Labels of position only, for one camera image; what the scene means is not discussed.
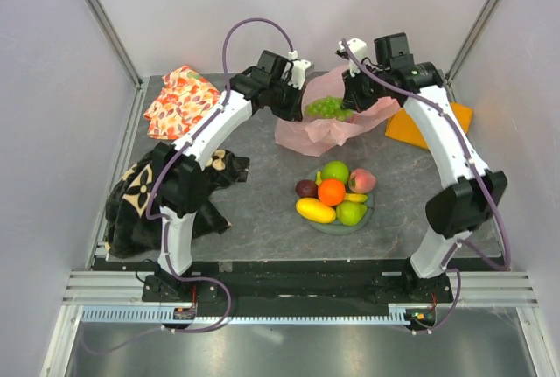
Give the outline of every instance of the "orange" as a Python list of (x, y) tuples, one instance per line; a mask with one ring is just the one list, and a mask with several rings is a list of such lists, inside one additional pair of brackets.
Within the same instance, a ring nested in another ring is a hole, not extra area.
[(335, 206), (344, 200), (347, 190), (336, 178), (326, 178), (318, 186), (318, 200), (327, 206)]

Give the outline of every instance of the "mango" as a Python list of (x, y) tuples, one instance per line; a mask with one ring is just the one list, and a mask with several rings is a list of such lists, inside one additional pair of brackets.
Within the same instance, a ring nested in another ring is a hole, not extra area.
[(321, 224), (336, 220), (336, 211), (315, 198), (301, 198), (296, 204), (296, 211), (305, 219)]
[(350, 202), (358, 202), (359, 204), (364, 203), (368, 200), (368, 196), (361, 193), (346, 193), (344, 195), (344, 200), (349, 200)]

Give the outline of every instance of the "gray table surface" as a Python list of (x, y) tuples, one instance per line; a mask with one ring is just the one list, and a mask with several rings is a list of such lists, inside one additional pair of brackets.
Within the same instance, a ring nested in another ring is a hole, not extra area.
[[(205, 77), (219, 90), (224, 88), (222, 74)], [(163, 86), (160, 77), (150, 78), (142, 114)], [(275, 143), (276, 121), (268, 109), (262, 110), (221, 146), (250, 158), (248, 181), (211, 196), (233, 226), (222, 235), (209, 234), (194, 240), (195, 261), (386, 259), (406, 258), (414, 253), (428, 226), (424, 205), (441, 188), (429, 151), (385, 137), (382, 124), (322, 157), (307, 157)], [(158, 143), (147, 136), (148, 125), (144, 118), (138, 124), (130, 164)], [(378, 178), (372, 219), (354, 234), (322, 234), (295, 210), (294, 187), (298, 180), (334, 159), (344, 161), (351, 169), (365, 168)], [(487, 255), (500, 253), (494, 227), (489, 223), (472, 241)], [(463, 248), (458, 255), (473, 254)]]

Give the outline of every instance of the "white bracket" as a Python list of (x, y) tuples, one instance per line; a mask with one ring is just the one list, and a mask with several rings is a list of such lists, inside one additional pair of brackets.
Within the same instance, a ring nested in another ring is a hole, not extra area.
[[(363, 40), (358, 38), (353, 38), (352, 40), (348, 40), (348, 47), (350, 48), (350, 52), (356, 57), (356, 59), (360, 62), (364, 60), (368, 56), (368, 45)], [(342, 42), (339, 42), (339, 50), (341, 52), (345, 52), (344, 47), (342, 47)], [(360, 69), (356, 64), (354, 64), (351, 60), (349, 62), (349, 69), (350, 75), (355, 76), (360, 73)]]
[(305, 75), (307, 72), (311, 71), (313, 64), (305, 59), (293, 60), (292, 64), (294, 64), (294, 66), (291, 69), (291, 78), (288, 84), (301, 90), (305, 84)]

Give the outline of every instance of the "black cloth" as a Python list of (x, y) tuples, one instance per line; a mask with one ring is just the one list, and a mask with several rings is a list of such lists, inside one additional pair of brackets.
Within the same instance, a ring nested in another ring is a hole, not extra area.
[[(210, 192), (224, 189), (235, 182), (245, 182), (249, 159), (236, 157), (227, 150), (217, 150), (203, 173), (210, 182)], [(105, 241), (108, 252), (119, 258), (140, 255), (161, 246), (161, 220), (148, 220), (146, 209), (155, 182), (151, 169), (151, 152), (126, 171), (115, 185), (105, 203)], [(160, 213), (154, 201), (152, 213)], [(192, 237), (212, 232), (224, 233), (231, 224), (207, 200), (196, 214)]]

